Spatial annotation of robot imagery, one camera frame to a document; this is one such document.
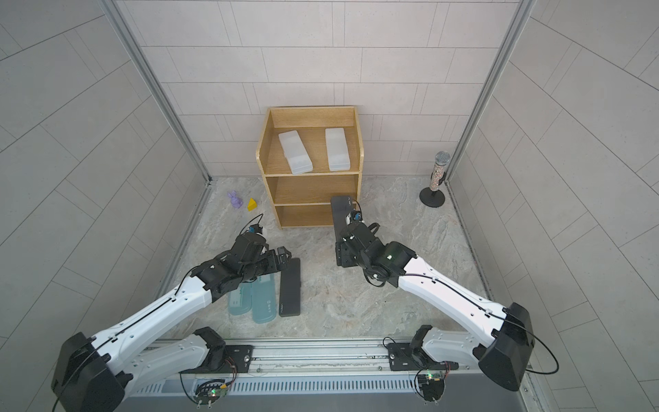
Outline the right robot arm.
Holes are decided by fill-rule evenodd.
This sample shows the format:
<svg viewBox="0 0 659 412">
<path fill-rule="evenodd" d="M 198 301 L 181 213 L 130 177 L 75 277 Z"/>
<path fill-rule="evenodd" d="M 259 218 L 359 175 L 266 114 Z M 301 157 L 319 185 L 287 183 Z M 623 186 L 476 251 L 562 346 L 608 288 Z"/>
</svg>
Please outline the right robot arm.
<svg viewBox="0 0 659 412">
<path fill-rule="evenodd" d="M 443 276 L 415 251 L 399 242 L 384 244 L 379 226 L 361 221 L 335 226 L 338 264 L 359 266 L 373 286 L 389 284 L 422 298 L 467 332 L 463 339 L 422 327 L 410 348 L 421 362 L 475 364 L 492 382 L 518 391 L 535 347 L 529 311 L 488 300 Z"/>
</svg>

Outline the black pencil case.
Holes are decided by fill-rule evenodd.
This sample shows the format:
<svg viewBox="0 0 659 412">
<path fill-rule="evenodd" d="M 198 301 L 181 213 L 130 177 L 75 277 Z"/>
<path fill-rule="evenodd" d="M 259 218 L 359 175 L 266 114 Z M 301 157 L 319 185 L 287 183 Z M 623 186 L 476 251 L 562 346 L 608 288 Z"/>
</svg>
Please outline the black pencil case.
<svg viewBox="0 0 659 412">
<path fill-rule="evenodd" d="M 288 262 L 281 271 L 279 316 L 282 318 L 301 314 L 301 263 L 298 257 Z"/>
<path fill-rule="evenodd" d="M 355 206 L 355 201 L 348 195 L 334 196 L 331 199 L 331 215 L 336 243 L 340 243 L 343 240 L 341 232 L 353 221 L 353 214 L 357 211 Z"/>
</svg>

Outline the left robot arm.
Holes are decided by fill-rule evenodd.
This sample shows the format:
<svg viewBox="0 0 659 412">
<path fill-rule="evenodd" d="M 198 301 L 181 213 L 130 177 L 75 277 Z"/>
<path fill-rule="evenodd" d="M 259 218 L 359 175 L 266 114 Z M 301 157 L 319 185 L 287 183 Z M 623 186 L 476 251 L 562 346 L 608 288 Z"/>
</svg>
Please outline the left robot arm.
<svg viewBox="0 0 659 412">
<path fill-rule="evenodd" d="M 147 347 L 240 284 L 283 271 L 291 257 L 285 247 L 270 249 L 260 233 L 242 233 L 231 249 L 193 267 L 147 307 L 94 336 L 70 337 L 51 382 L 55 404 L 66 411 L 113 411 L 134 392 L 173 374 L 233 371 L 225 341 L 209 327 L 157 350 Z"/>
</svg>

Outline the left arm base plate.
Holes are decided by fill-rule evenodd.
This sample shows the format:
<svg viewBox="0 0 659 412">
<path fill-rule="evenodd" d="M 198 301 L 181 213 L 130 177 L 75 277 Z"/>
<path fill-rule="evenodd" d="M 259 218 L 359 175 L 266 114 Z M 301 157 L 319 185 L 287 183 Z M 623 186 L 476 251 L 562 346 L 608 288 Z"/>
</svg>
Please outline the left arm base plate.
<svg viewBox="0 0 659 412">
<path fill-rule="evenodd" d="M 212 348 L 199 367 L 186 369 L 183 374 L 246 374 L 252 362 L 252 345 L 228 345 Z"/>
</svg>

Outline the translucent white case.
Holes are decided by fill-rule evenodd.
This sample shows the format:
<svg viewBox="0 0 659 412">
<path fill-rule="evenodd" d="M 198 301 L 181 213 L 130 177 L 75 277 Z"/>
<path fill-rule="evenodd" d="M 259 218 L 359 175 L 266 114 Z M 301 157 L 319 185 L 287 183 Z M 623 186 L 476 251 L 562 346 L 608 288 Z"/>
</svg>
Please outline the translucent white case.
<svg viewBox="0 0 659 412">
<path fill-rule="evenodd" d="M 279 141 L 292 175 L 310 173 L 312 160 L 296 130 L 280 133 Z"/>
<path fill-rule="evenodd" d="M 350 170 L 351 161 L 345 130 L 343 128 L 326 129 L 325 141 L 329 170 L 331 172 Z"/>
</svg>

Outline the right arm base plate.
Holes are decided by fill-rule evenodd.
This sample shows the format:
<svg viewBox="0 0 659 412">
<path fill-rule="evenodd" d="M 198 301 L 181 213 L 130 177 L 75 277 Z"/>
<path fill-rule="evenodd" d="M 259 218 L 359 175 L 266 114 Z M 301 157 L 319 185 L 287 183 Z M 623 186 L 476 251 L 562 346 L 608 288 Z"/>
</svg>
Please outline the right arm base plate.
<svg viewBox="0 0 659 412">
<path fill-rule="evenodd" d="M 389 341 L 384 346 L 388 350 L 390 369 L 392 372 L 433 370 L 458 370 L 457 362 L 436 362 L 421 348 L 412 348 L 410 343 L 394 343 Z"/>
</svg>

